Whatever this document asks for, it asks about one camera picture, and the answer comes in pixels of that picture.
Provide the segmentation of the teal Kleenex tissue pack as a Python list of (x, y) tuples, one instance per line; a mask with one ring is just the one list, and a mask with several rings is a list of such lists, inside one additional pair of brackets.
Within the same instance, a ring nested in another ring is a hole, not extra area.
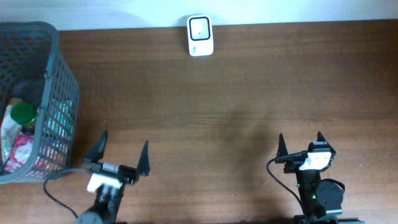
[(71, 132), (73, 131), (72, 109), (72, 101), (57, 101), (52, 99), (47, 127), (60, 137), (70, 139)]

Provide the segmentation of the orange Kleenex tissue pack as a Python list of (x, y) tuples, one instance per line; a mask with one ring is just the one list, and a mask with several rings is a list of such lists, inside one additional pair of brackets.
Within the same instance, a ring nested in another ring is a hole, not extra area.
[(34, 168), (40, 173), (66, 168), (69, 153), (67, 146), (61, 145), (61, 148), (45, 146), (39, 152)]

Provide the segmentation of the grey plastic mesh basket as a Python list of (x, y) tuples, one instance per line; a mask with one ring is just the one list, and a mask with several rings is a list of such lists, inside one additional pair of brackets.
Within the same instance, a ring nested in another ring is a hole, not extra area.
[[(1, 23), (1, 112), (11, 98), (19, 98), (37, 109), (34, 143), (27, 162), (9, 173), (1, 170), (1, 183), (42, 182), (52, 172), (40, 173), (34, 163), (45, 146), (68, 147), (69, 168), (75, 140), (80, 87), (60, 50), (54, 26), (46, 22)], [(70, 139), (47, 127), (52, 99), (73, 102)]]

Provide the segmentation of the red purple pad packet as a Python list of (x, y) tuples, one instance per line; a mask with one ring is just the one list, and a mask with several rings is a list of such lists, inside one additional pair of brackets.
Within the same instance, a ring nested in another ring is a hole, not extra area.
[(5, 171), (13, 173), (21, 168), (30, 157), (33, 143), (34, 137), (32, 135), (20, 133), (6, 162)]

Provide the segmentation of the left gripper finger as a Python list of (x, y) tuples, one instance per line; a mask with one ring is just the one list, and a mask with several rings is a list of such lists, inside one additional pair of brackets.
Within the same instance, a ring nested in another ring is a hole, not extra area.
[(142, 148), (142, 152), (137, 164), (137, 173), (141, 176), (148, 176), (150, 173), (150, 162), (149, 162), (149, 142), (146, 141)]
[(99, 160), (101, 160), (104, 156), (107, 140), (108, 132), (104, 131), (99, 141), (85, 156), (84, 163), (97, 163)]

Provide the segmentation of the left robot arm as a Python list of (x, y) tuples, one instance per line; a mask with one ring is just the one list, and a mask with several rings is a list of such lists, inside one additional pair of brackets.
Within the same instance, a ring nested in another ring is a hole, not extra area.
[(96, 195), (93, 206), (78, 216), (77, 223), (116, 223), (124, 189), (136, 184), (150, 173), (149, 142), (146, 141), (136, 167), (101, 163), (106, 149), (108, 132), (85, 156), (84, 164), (91, 174), (86, 190)]

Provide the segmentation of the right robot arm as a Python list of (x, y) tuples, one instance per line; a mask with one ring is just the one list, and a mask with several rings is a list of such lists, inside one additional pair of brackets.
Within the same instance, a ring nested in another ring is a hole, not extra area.
[(294, 197), (302, 209), (301, 215), (293, 217), (294, 223), (362, 223), (355, 218), (339, 219), (343, 213), (341, 204), (345, 185), (334, 179), (322, 179), (320, 173), (331, 166), (336, 151), (321, 132), (306, 151), (288, 153), (282, 134), (276, 157), (271, 162), (284, 165), (285, 174), (295, 174), (298, 194)]

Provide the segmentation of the green lid seasoning jar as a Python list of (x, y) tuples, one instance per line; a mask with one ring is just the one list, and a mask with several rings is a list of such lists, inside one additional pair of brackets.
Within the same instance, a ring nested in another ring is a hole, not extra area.
[(16, 104), (11, 110), (11, 118), (19, 125), (34, 126), (37, 121), (37, 109), (24, 101)]

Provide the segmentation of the white cream tube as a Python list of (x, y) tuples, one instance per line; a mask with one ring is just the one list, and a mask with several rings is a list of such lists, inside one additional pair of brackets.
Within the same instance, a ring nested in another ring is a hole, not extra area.
[(8, 160), (15, 141), (22, 130), (22, 126), (11, 118), (11, 111), (18, 103), (22, 102), (19, 98), (11, 98), (6, 106), (1, 123), (1, 160), (5, 164)]

